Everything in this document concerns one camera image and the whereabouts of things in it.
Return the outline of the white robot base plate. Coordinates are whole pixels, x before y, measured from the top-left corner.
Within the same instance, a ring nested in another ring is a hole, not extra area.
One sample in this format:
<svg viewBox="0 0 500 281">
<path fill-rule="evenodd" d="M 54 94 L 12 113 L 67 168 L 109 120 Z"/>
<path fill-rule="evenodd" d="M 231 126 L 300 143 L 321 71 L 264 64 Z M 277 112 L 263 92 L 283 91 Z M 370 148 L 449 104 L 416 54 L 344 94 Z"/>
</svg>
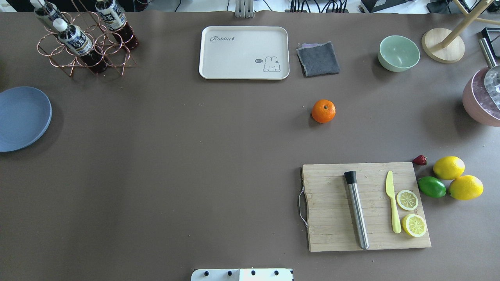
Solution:
<svg viewBox="0 0 500 281">
<path fill-rule="evenodd" d="M 198 269 L 191 274 L 191 281 L 293 281 L 292 269 Z"/>
</svg>

